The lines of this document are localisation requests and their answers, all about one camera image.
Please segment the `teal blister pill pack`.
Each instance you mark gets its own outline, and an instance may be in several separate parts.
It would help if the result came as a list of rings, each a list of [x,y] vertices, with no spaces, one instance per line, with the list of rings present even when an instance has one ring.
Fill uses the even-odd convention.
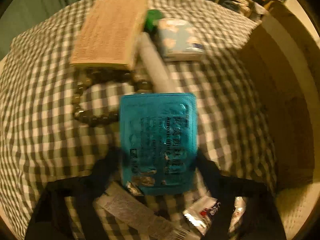
[[[196,96],[125,95],[119,116],[123,186],[154,196],[189,191],[197,156]]]

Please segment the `white cylindrical tube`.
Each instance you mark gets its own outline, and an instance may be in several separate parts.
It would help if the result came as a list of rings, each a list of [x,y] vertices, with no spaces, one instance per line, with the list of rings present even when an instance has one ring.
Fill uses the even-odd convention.
[[[166,65],[146,32],[140,35],[138,51],[142,64],[153,83],[153,90],[156,93],[177,93],[176,85],[169,77]]]

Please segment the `tan carton box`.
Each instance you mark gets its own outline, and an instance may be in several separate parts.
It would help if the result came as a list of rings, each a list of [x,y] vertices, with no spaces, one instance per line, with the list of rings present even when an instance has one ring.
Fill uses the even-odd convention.
[[[148,0],[97,0],[74,43],[70,64],[76,68],[132,71]]]

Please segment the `floral tissue pack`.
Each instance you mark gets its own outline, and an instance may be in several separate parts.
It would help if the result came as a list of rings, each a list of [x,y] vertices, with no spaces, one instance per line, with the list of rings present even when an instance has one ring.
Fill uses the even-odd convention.
[[[186,20],[163,18],[157,25],[158,48],[164,61],[200,61],[204,47],[195,28]]]

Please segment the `white red sachet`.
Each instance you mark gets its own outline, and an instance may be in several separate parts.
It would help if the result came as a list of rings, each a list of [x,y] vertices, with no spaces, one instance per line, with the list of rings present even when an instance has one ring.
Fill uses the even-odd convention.
[[[221,202],[209,196],[203,196],[183,211],[183,215],[202,235],[205,235],[214,216],[218,213]],[[234,235],[240,226],[246,202],[242,197],[235,197],[233,214],[228,233]]]

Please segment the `small white cream tube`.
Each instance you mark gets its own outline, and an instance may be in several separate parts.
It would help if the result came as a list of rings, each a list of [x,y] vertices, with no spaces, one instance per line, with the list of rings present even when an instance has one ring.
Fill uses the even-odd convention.
[[[198,235],[155,215],[115,182],[97,199],[97,204],[128,226],[155,239],[200,239]]]

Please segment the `green checkered cloth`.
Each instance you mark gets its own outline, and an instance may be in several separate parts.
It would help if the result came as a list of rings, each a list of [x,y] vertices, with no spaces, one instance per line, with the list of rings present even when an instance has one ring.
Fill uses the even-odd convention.
[[[81,0],[13,39],[1,73],[1,206],[24,239],[49,181],[85,175],[118,134],[75,121],[69,58],[95,0]],[[256,23],[207,0],[149,0],[151,9],[189,21],[201,62],[168,63],[180,92],[197,97],[198,143],[221,170],[276,189],[274,146],[257,91],[238,51]]]

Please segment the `brown cardboard box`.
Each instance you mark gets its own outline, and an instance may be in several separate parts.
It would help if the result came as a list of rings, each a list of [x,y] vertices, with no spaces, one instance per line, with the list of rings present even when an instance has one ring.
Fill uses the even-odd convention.
[[[281,189],[319,182],[319,46],[272,5],[239,52],[266,109]]]

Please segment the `large green curtain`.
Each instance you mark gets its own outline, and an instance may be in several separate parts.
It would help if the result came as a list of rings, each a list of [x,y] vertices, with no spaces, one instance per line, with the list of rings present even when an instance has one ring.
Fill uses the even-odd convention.
[[[1,16],[1,57],[71,36],[95,0],[12,0]]]

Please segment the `green small packet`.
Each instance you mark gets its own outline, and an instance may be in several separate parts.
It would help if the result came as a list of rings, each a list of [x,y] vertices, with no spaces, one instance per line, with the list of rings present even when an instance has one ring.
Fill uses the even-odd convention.
[[[159,22],[159,20],[163,19],[164,15],[161,11],[157,9],[150,9],[147,12],[144,31],[147,33],[152,33]]]

